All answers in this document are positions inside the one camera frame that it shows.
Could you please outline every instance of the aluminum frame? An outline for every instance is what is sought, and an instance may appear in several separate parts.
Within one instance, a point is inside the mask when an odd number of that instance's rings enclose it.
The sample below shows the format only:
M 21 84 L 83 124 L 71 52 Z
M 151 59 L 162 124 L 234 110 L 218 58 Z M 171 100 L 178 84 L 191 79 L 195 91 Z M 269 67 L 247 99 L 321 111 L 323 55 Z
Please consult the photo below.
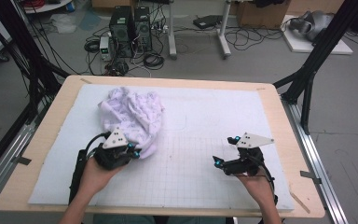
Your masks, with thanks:
M 16 159 L 21 155 L 36 131 L 35 122 L 24 124 L 13 139 L 7 151 L 0 159 L 0 185 L 7 181 L 7 178 L 16 166 Z
M 301 111 L 297 105 L 288 104 L 282 101 L 283 107 L 286 111 L 286 115 L 289 118 L 293 131 L 296 133 L 297 141 L 302 145 L 302 150 L 305 159 L 308 163 L 310 170 L 315 174 L 315 178 L 321 180 L 321 184 L 316 184 L 319 191 L 322 193 L 327 212 L 329 213 L 332 221 L 336 224 L 348 224 L 348 220 L 342 210 L 341 204 L 338 201 L 338 197 L 334 192 L 333 186 L 330 183 L 330 179 L 324 169 L 321 158 L 319 157 L 318 150 L 313 144 L 310 135 L 307 135 L 301 126 Z

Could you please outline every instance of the floor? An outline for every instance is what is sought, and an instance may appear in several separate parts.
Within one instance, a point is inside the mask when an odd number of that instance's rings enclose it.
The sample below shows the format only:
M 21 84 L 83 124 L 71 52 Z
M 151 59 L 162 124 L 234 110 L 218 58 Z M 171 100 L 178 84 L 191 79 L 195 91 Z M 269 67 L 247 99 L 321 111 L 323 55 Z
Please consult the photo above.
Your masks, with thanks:
M 51 15 L 44 13 L 42 20 Z M 83 49 L 86 38 L 104 28 L 109 20 L 101 19 L 90 9 L 89 4 L 71 14 L 76 17 L 76 31 L 72 34 L 48 34 L 51 46 L 78 73 L 86 71 L 87 52 Z M 176 24 L 195 28 L 193 16 L 178 19 Z M 235 19 L 229 25 L 235 26 Z M 227 37 L 234 41 L 233 35 Z M 351 37 L 358 42 L 358 37 Z M 315 80 L 310 111 L 310 135 L 319 150 L 324 168 L 329 175 L 339 202 L 349 223 L 358 223 L 358 44 L 343 38 L 353 50 L 351 56 L 330 55 L 320 68 Z M 247 50 L 236 50 L 230 46 L 232 56 L 224 60 L 214 33 L 178 32 L 176 45 L 177 60 L 168 57 L 167 37 L 161 38 L 164 49 L 161 55 L 166 59 L 159 70 L 131 70 L 126 76 L 151 78 L 181 78 L 223 80 L 238 82 L 273 83 L 291 75 L 300 68 L 308 53 L 293 53 L 283 38 L 265 39 L 261 44 Z M 245 38 L 238 37 L 238 43 Z M 70 68 L 62 68 L 73 73 Z M 95 74 L 103 72 L 103 62 L 97 56 L 91 65 Z M 278 89 L 280 93 L 287 87 Z M 20 114 L 28 98 L 21 73 L 13 60 L 0 62 L 0 139 Z M 53 223 L 62 214 L 9 213 L 0 212 L 0 223 Z M 240 224 L 257 223 L 258 220 L 240 218 Z M 330 223 L 328 216 L 321 219 L 286 219 L 285 223 Z

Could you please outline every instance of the white cloth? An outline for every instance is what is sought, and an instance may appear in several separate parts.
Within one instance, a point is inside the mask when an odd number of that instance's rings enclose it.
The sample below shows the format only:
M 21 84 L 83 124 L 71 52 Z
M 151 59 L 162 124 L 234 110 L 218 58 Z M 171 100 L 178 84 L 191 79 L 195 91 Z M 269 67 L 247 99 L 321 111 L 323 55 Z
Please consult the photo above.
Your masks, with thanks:
M 164 108 L 155 92 L 138 94 L 126 87 L 113 89 L 99 107 L 103 130 L 112 132 L 116 127 L 122 130 L 127 140 L 142 149 L 141 159 L 157 150 L 154 142 L 161 128 Z

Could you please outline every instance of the table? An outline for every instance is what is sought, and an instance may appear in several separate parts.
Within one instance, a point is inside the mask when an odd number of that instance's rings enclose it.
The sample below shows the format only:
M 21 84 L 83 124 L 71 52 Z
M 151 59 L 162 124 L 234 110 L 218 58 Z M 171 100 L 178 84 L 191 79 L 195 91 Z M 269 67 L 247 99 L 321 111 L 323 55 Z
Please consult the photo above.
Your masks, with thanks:
M 23 157 L 31 159 L 29 165 L 17 165 L 0 194 L 1 211 L 42 211 L 62 212 L 66 206 L 28 204 L 44 159 L 53 145 L 66 115 L 71 109 L 80 88 L 85 84 L 110 84 L 123 86 L 183 87 L 197 89 L 258 91 L 269 127 L 274 135 L 276 148 L 281 158 L 290 193 L 294 198 L 295 210 L 281 213 L 282 217 L 323 217 L 324 207 L 314 187 L 312 179 L 300 176 L 300 171 L 308 171 L 294 132 L 286 117 L 276 89 L 265 83 L 240 83 L 223 81 L 202 81 L 136 77 L 68 77 L 48 113 L 36 131 L 33 140 Z M 259 217 L 257 212 L 243 210 L 216 209 L 171 209 L 171 208 L 130 208 L 90 206 L 89 213 L 145 214 L 166 216 L 220 216 L 220 217 Z
M 176 59 L 177 54 L 176 54 L 176 46 L 175 46 L 175 36 L 173 33 L 173 11 L 174 11 L 174 9 L 173 9 L 174 3 L 173 2 L 174 2 L 174 0 L 170 0 L 170 5 L 169 5 L 170 32 L 168 33 L 168 42 L 169 42 L 169 46 L 170 46 L 170 56 L 171 56 L 171 58 Z M 223 49 L 223 58 L 224 59 L 231 56 L 231 51 L 229 50 L 228 43 L 227 43 L 226 37 L 225 37 L 225 31 L 226 31 L 226 25 L 227 25 L 227 19 L 228 19 L 228 13 L 229 13 L 230 7 L 231 7 L 231 0 L 226 0 L 224 3 L 222 26 L 221 26 L 221 29 L 217 29 L 217 36 L 219 38 L 219 42 Z

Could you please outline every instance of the white board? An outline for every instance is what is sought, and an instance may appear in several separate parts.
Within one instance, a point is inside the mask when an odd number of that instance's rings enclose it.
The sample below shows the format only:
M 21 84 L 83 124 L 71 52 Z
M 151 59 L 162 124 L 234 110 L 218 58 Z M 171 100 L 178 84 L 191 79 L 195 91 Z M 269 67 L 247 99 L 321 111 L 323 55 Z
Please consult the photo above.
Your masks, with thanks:
M 97 106 L 116 86 L 84 85 L 43 164 L 29 203 L 67 204 L 79 149 L 102 132 Z M 245 132 L 273 138 L 256 91 L 134 87 L 156 92 L 165 107 L 158 150 L 132 161 L 90 202 L 92 205 L 257 210 L 241 182 L 213 166 L 213 156 L 238 158 L 227 137 Z M 276 178 L 278 209 L 294 209 L 274 144 L 261 147 Z
M 294 18 L 295 16 L 288 16 L 286 15 L 283 19 L 283 23 L 289 21 L 290 19 Z M 292 52 L 302 52 L 302 53 L 309 53 L 313 51 L 312 43 L 298 31 L 291 31 L 288 27 L 283 27 L 283 36 L 286 40 L 287 45 L 289 46 Z M 336 47 L 331 51 L 332 54 L 352 54 L 353 51 L 348 47 L 344 41 L 339 40 Z

